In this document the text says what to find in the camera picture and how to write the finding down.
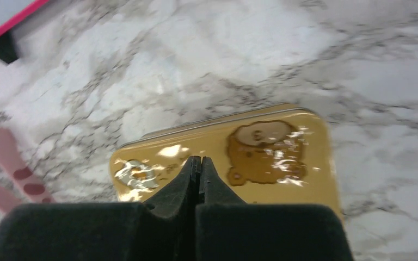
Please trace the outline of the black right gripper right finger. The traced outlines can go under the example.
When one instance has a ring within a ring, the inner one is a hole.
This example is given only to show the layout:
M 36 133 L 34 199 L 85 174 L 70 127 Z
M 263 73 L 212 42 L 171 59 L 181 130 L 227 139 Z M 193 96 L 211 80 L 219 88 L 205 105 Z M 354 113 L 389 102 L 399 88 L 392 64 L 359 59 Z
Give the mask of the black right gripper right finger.
M 196 260 L 352 260 L 336 214 L 319 204 L 248 204 L 204 157 L 195 208 Z

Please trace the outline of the pink tongs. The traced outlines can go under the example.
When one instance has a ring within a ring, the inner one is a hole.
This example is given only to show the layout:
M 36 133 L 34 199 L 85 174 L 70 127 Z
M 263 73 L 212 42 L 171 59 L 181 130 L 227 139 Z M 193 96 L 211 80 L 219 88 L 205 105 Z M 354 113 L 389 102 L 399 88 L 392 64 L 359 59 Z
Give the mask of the pink tongs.
M 0 168 L 5 171 L 14 186 L 33 203 L 54 203 L 55 199 L 43 182 L 22 159 L 17 142 L 11 131 L 0 128 Z M 0 185 L 0 210 L 10 212 L 22 202 L 9 190 Z

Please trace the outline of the silver tin lid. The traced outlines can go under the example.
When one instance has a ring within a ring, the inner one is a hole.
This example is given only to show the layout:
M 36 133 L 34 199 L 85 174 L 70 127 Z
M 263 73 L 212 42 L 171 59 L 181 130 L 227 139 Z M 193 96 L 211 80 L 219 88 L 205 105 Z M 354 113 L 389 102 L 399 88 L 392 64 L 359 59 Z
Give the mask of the silver tin lid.
M 321 204 L 341 216 L 328 126 L 309 109 L 272 105 L 148 133 L 112 154 L 118 199 L 149 199 L 191 156 L 211 158 L 248 203 Z

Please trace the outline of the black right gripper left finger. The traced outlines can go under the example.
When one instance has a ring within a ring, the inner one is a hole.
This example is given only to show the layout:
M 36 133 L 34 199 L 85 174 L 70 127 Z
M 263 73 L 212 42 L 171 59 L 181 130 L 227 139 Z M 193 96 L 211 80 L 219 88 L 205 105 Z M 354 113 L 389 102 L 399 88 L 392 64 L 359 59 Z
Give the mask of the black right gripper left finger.
M 194 260 L 201 158 L 145 202 L 27 204 L 0 223 L 0 260 Z

